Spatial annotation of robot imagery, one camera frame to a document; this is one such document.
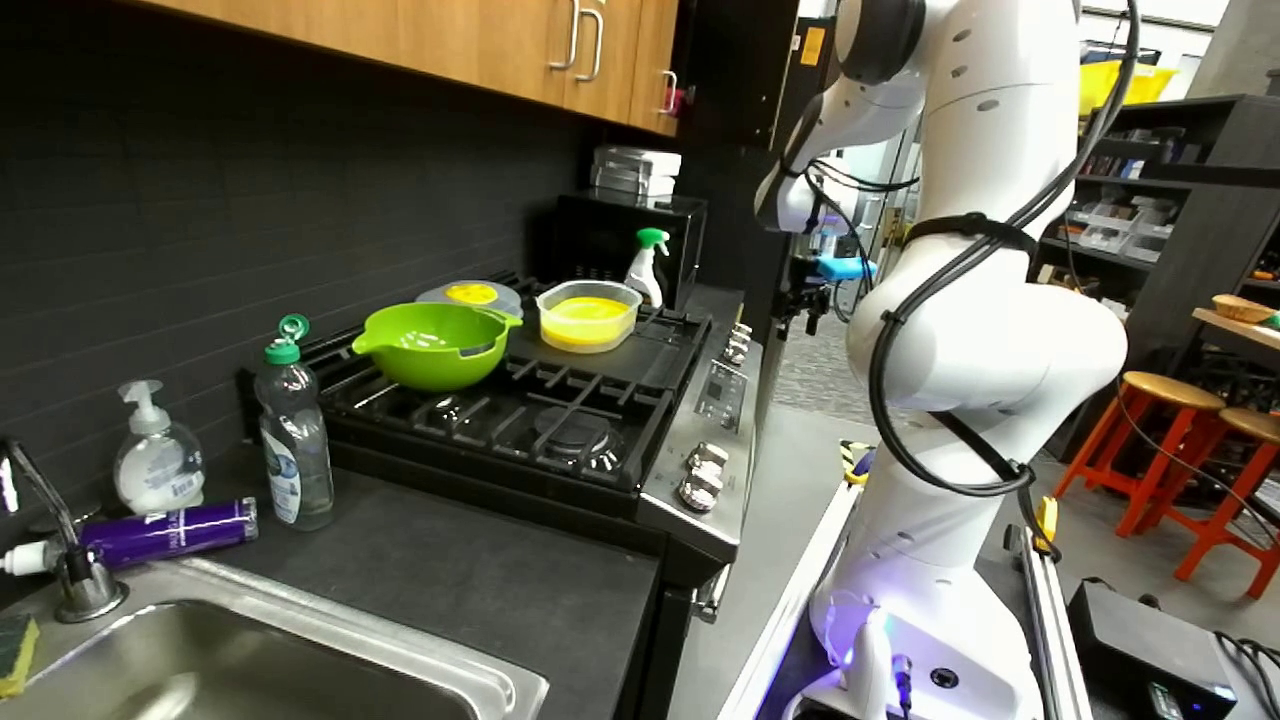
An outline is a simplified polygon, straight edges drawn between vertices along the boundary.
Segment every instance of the cabinet door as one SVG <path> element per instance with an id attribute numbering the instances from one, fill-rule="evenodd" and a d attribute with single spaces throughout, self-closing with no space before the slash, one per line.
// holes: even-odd
<path id="1" fill-rule="evenodd" d="M 392 60 L 399 49 L 399 0 L 142 0 L 220 25 L 289 38 L 352 57 Z"/>
<path id="2" fill-rule="evenodd" d="M 635 91 L 628 123 L 677 138 L 668 104 L 681 0 L 643 0 L 635 39 Z"/>
<path id="3" fill-rule="evenodd" d="M 408 70 L 558 104 L 568 0 L 399 0 Z"/>
<path id="4" fill-rule="evenodd" d="M 142 0 L 268 38 L 558 104 L 568 0 Z"/>
<path id="5" fill-rule="evenodd" d="M 580 57 L 562 109 L 633 123 L 638 18 L 647 0 L 574 0 Z"/>

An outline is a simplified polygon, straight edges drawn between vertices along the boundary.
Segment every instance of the chair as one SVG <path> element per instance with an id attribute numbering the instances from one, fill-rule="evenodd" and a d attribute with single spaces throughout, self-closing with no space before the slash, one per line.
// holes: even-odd
<path id="1" fill-rule="evenodd" d="M 1163 433 L 1143 433 L 1138 426 L 1151 419 L 1160 409 L 1171 413 Z M 1160 372 L 1124 372 L 1119 394 L 1113 398 L 1106 413 L 1091 426 L 1088 440 L 1056 479 L 1053 495 L 1066 495 L 1076 479 L 1091 487 L 1106 487 L 1129 495 L 1116 536 L 1132 536 L 1143 529 L 1149 513 L 1156 510 L 1156 487 L 1178 466 L 1200 469 L 1200 460 L 1219 440 L 1219 409 L 1224 399 L 1160 376 Z M 1138 473 L 1119 473 L 1116 460 L 1132 440 L 1149 440 L 1151 460 Z"/>
<path id="2" fill-rule="evenodd" d="M 1248 446 L 1248 460 L 1230 477 L 1224 499 L 1207 517 L 1188 517 L 1182 510 L 1171 505 L 1177 491 L 1182 487 L 1182 479 L 1177 479 L 1160 491 L 1156 519 L 1160 525 L 1171 519 L 1177 529 L 1192 532 L 1192 550 L 1182 554 L 1182 561 L 1171 574 L 1177 579 L 1192 579 L 1200 561 L 1217 544 L 1230 544 L 1230 550 L 1248 554 L 1250 561 L 1261 561 L 1261 574 L 1250 578 L 1250 584 L 1243 591 L 1243 598 L 1261 601 L 1274 578 L 1274 565 L 1280 565 L 1280 541 L 1274 541 L 1280 510 L 1261 505 L 1257 487 L 1267 479 L 1267 473 L 1280 460 L 1280 426 L 1272 418 L 1243 413 L 1243 409 L 1224 409 L 1219 419 L 1230 440 Z M 1257 519 L 1267 525 L 1262 541 L 1235 529 L 1235 517 L 1243 513 L 1243 505 L 1250 505 Z"/>

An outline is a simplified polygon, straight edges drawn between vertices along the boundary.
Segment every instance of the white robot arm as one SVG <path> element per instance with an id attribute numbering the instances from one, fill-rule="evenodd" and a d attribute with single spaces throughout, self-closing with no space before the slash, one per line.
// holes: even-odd
<path id="1" fill-rule="evenodd" d="M 801 234 L 809 159 L 874 146 L 918 114 L 914 242 L 846 330 L 882 454 L 813 598 L 844 718 L 1041 720 L 1020 623 L 977 578 L 999 499 L 1058 419 L 1124 366 L 1119 319 L 1028 286 L 1031 236 L 1076 159 L 1073 0 L 844 0 L 844 78 L 813 104 L 757 211 Z"/>

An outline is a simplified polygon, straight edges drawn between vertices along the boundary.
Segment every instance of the soap dispenser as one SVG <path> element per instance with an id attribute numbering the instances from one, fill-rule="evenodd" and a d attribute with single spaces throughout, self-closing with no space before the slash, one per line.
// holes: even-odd
<path id="1" fill-rule="evenodd" d="M 126 418 L 133 440 L 116 460 L 116 495 L 135 517 L 205 505 L 205 456 L 194 438 L 156 409 L 161 382 L 121 383 L 121 399 L 135 406 Z"/>

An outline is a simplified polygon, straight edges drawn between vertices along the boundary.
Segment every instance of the kitchen sink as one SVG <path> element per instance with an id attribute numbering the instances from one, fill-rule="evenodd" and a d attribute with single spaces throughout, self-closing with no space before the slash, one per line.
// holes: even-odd
<path id="1" fill-rule="evenodd" d="M 11 606 L 36 615 L 26 691 L 4 720 L 523 720 L 546 680 L 485 652 L 352 614 L 213 561 L 148 565 L 126 601 L 50 621 L 55 590 Z"/>

